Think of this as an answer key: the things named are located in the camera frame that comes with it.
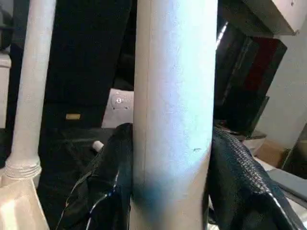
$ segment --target black speaker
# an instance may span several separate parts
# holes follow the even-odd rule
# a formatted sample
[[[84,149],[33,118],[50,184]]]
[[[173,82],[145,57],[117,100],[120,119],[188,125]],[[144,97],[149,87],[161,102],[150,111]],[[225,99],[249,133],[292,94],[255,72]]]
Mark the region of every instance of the black speaker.
[[[131,5],[131,0],[57,1],[42,128],[101,126]],[[14,5],[8,128],[15,117],[28,7],[24,0]]]

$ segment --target black fabric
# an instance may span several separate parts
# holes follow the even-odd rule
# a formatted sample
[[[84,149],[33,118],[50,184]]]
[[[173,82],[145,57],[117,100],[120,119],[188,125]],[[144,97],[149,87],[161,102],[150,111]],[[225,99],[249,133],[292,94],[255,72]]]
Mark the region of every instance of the black fabric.
[[[249,150],[216,128],[208,186],[220,230],[305,230],[281,189]]]
[[[128,229],[132,153],[132,125],[120,125],[72,189],[58,230]]]
[[[56,228],[72,188],[95,157],[93,142],[107,143],[113,131],[42,130],[38,152],[43,170],[37,194],[51,230]]]
[[[5,141],[6,141],[5,129],[0,128],[0,169],[2,169],[5,166],[5,160],[7,158],[5,152],[6,150]]]

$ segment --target cardboard box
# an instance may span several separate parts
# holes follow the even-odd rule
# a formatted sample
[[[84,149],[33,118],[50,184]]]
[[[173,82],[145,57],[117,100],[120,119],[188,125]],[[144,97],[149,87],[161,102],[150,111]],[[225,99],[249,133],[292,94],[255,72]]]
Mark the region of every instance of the cardboard box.
[[[255,152],[255,156],[269,165],[280,168],[286,158],[287,149],[279,144],[265,140],[261,147]]]

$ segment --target white pole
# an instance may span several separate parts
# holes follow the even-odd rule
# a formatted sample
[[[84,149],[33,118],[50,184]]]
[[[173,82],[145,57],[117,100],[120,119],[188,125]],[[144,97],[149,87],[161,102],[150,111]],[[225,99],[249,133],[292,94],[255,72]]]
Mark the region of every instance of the white pole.
[[[217,0],[139,0],[131,230],[201,230]]]
[[[30,1],[12,152],[4,169],[6,183],[33,178],[38,185],[38,144],[55,7],[56,0]]]

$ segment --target tan label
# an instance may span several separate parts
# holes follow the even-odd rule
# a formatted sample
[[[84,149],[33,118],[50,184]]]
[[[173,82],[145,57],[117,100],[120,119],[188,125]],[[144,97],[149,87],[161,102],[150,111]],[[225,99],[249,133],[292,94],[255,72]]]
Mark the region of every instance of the tan label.
[[[66,114],[66,120],[80,120],[81,114]]]

